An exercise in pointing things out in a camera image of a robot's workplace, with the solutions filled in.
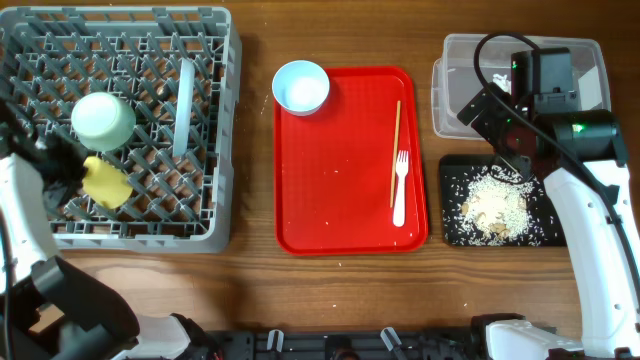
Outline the yellow plastic cup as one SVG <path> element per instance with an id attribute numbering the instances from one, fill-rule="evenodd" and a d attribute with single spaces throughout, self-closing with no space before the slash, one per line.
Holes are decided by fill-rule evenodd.
<path id="1" fill-rule="evenodd" d="M 106 209 L 115 209 L 130 198 L 133 187 L 119 169 L 95 156 L 87 157 L 83 166 L 86 174 L 82 180 L 82 190 L 97 204 Z"/>

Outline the green bowl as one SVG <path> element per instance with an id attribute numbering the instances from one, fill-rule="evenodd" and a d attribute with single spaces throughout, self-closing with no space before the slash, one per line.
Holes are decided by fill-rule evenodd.
<path id="1" fill-rule="evenodd" d="M 73 107 L 71 125 L 83 146 L 106 152 L 127 143 L 134 132 L 136 115 L 123 99 L 95 92 L 81 98 Z"/>

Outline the white plastic fork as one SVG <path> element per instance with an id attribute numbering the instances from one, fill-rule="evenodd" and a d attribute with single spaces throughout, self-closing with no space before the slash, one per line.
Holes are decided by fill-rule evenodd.
<path id="1" fill-rule="evenodd" d="M 395 203 L 393 210 L 393 224 L 396 227 L 402 227 L 405 223 L 405 185 L 406 185 L 406 176 L 408 175 L 409 170 L 409 152 L 402 150 L 398 153 L 396 158 L 396 176 L 397 176 L 397 185 L 396 185 L 396 194 L 395 194 Z"/>

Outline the wooden chopstick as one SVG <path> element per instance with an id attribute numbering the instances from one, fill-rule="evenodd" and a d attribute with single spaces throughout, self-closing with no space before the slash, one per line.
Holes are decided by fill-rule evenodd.
<path id="1" fill-rule="evenodd" d="M 398 142 L 399 142 L 399 128 L 400 128 L 400 118 L 401 118 L 401 100 L 398 100 L 396 103 L 396 116 L 395 116 L 395 127 L 394 127 L 394 144 L 393 144 L 393 157 L 392 157 L 392 169 L 391 169 L 391 190 L 390 190 L 390 207 L 393 207 L 394 198 L 395 198 L 395 185 L 396 185 L 396 161 L 398 154 Z"/>

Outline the large light blue plate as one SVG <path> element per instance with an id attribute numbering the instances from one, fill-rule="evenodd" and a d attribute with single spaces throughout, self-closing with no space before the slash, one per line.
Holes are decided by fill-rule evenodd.
<path id="1" fill-rule="evenodd" d="M 183 59 L 181 62 L 175 115 L 173 144 L 174 157 L 183 156 L 187 151 L 193 104 L 194 82 L 194 64 L 190 59 Z"/>

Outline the small light blue bowl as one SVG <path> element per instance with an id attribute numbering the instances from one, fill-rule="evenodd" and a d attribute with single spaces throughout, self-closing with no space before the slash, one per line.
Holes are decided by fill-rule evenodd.
<path id="1" fill-rule="evenodd" d="M 282 65 L 272 79 L 275 101 L 296 116 L 309 116 L 325 103 L 330 92 L 327 72 L 308 60 L 294 60 Z"/>

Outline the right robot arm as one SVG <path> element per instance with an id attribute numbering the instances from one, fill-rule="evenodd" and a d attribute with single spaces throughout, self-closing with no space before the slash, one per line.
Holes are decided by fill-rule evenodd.
<path id="1" fill-rule="evenodd" d="M 457 118 L 524 178 L 543 183 L 564 232 L 582 313 L 579 345 L 526 324 L 484 328 L 492 359 L 636 359 L 639 356 L 639 234 L 630 203 L 628 152 L 606 109 L 578 111 L 563 92 L 551 106 L 514 105 L 494 83 Z"/>

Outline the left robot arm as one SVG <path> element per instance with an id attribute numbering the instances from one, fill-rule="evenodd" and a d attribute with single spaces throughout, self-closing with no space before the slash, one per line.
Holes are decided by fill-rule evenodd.
<path id="1" fill-rule="evenodd" d="M 111 209 L 131 196 L 119 169 L 53 134 L 38 143 L 1 103 L 1 356 L 4 359 L 221 359 L 193 320 L 136 315 L 62 258 L 47 205 L 83 190 Z"/>

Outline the clear plastic waste bin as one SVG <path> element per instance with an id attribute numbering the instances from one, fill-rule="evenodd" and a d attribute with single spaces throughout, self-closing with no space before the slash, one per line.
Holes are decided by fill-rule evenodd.
<path id="1" fill-rule="evenodd" d="M 473 55 L 481 34 L 450 34 L 444 39 L 442 57 L 434 63 L 431 110 L 434 132 L 441 138 L 479 140 L 481 136 L 463 125 L 458 112 L 482 89 L 474 68 Z M 581 110 L 611 108 L 608 75 L 601 47 L 592 39 L 533 36 L 541 48 L 566 47 L 571 52 L 574 88 Z M 525 43 L 506 36 L 483 46 L 482 74 L 492 81 L 494 74 L 507 75 L 512 82 L 511 55 L 526 51 Z"/>

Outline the grey plastic dishwasher rack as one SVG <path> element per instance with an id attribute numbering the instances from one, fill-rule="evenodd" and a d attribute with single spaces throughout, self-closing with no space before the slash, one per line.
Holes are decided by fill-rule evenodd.
<path id="1" fill-rule="evenodd" d="M 125 204 L 86 194 L 51 209 L 63 249 L 218 253 L 230 238 L 232 135 L 242 43 L 223 7 L 8 7 L 1 95 L 23 128 L 75 139 L 71 112 L 106 92 L 136 114 L 127 143 L 103 154 L 128 177 Z M 187 151 L 173 156 L 181 62 L 195 67 Z"/>

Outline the red plastic serving tray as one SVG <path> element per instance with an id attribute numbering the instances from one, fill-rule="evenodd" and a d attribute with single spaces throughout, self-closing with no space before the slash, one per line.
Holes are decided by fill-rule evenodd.
<path id="1" fill-rule="evenodd" d="M 427 239 L 428 211 L 413 82 L 400 67 L 330 68 L 314 114 L 274 106 L 275 238 L 296 256 L 410 252 Z M 396 103 L 398 153 L 409 152 L 405 223 L 390 207 Z"/>

